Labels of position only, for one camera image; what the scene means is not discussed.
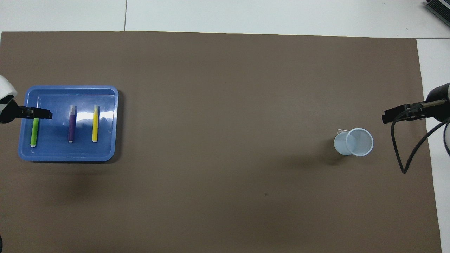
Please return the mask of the purple pen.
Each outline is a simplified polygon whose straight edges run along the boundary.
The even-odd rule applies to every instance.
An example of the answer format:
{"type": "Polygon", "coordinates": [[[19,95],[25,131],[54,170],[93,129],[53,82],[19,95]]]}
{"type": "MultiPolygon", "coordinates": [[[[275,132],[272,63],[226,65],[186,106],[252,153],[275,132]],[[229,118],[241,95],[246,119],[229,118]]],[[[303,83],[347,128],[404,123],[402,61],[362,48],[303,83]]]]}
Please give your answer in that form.
{"type": "Polygon", "coordinates": [[[76,106],[71,105],[69,111],[69,136],[68,142],[73,143],[75,139],[75,129],[76,129],[76,106]]]}

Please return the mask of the grey laptop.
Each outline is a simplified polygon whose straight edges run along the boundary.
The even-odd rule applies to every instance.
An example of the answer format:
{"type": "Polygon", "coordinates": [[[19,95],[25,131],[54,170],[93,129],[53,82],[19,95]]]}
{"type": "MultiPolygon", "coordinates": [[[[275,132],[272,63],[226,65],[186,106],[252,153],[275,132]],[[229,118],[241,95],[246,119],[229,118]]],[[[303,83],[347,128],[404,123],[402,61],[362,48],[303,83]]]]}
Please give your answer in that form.
{"type": "Polygon", "coordinates": [[[425,8],[450,26],[450,0],[425,1],[425,8]]]}

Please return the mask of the brown table mat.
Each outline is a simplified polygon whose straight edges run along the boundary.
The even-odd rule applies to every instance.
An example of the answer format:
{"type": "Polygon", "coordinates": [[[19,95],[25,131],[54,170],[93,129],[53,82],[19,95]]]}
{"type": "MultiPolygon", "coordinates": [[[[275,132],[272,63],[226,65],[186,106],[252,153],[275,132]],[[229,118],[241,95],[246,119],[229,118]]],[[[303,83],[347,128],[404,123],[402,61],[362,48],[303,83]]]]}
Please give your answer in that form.
{"type": "Polygon", "coordinates": [[[112,85],[106,163],[28,162],[0,125],[4,253],[442,253],[429,146],[403,174],[385,110],[423,100],[416,39],[3,32],[0,74],[112,85]],[[373,136],[342,155],[340,131],[373,136]]]}

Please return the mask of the blue plastic tray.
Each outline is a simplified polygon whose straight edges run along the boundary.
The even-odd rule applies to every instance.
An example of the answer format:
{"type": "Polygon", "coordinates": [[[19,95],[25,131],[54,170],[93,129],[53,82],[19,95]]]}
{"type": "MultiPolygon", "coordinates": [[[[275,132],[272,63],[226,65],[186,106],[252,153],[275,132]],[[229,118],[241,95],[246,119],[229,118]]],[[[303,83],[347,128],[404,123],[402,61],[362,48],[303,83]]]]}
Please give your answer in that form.
{"type": "Polygon", "coordinates": [[[48,109],[53,118],[40,119],[36,147],[30,147],[31,119],[21,121],[18,155],[27,161],[104,162],[116,149],[119,91],[111,85],[35,85],[24,105],[48,109]],[[73,143],[68,142],[70,106],[76,106],[73,143]],[[94,105],[99,106],[98,142],[92,142],[94,105]]]}

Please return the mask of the pale blue mesh pen cup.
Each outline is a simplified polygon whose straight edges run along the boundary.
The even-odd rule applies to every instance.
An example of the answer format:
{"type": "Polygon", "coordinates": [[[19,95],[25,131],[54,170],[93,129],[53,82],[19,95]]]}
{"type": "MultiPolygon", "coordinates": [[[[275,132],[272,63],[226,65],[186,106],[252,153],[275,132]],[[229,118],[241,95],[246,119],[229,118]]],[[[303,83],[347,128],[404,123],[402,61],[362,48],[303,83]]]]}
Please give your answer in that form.
{"type": "Polygon", "coordinates": [[[340,131],[333,141],[339,154],[348,156],[366,156],[373,150],[373,136],[363,128],[353,128],[350,131],[340,131]]]}

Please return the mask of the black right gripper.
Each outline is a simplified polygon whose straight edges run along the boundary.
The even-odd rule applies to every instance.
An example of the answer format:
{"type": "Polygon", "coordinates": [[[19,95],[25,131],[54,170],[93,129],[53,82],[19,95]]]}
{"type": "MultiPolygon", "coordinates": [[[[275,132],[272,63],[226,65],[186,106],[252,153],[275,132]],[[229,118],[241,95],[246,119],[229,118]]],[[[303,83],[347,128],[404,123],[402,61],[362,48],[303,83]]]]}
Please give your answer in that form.
{"type": "Polygon", "coordinates": [[[413,121],[425,118],[427,115],[435,120],[443,122],[450,117],[450,84],[441,85],[432,89],[426,98],[427,103],[432,103],[424,111],[420,103],[403,104],[384,111],[383,124],[397,121],[413,121]]]}

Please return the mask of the green pen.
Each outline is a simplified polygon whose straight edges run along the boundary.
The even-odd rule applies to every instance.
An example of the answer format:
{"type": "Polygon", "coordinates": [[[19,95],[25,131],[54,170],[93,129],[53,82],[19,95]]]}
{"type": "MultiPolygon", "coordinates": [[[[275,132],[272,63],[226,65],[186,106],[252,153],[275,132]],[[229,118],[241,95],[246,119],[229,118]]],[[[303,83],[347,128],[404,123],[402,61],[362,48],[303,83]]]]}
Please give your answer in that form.
{"type": "Polygon", "coordinates": [[[37,137],[38,137],[38,130],[39,130],[39,119],[34,118],[32,123],[32,134],[30,139],[30,147],[34,148],[37,145],[37,137]]]}

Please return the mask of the yellow pen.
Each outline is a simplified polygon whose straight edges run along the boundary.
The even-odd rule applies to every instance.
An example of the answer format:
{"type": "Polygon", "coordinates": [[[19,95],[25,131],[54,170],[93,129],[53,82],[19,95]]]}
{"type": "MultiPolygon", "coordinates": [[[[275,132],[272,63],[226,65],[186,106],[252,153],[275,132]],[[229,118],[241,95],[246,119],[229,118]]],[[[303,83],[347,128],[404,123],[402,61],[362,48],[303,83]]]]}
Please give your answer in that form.
{"type": "Polygon", "coordinates": [[[92,120],[92,142],[98,142],[98,121],[99,121],[99,106],[94,105],[93,120],[92,120]]]}

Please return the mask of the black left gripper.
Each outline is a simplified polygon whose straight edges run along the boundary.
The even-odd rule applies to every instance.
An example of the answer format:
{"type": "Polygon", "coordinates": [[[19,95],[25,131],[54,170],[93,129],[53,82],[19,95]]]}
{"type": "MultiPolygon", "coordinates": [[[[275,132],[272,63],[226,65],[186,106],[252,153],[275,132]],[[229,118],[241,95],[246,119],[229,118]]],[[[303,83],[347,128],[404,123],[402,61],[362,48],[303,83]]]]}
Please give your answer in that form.
{"type": "Polygon", "coordinates": [[[0,113],[0,124],[7,124],[16,118],[24,119],[52,119],[53,114],[48,109],[36,107],[20,107],[15,100],[11,100],[0,113]]]}

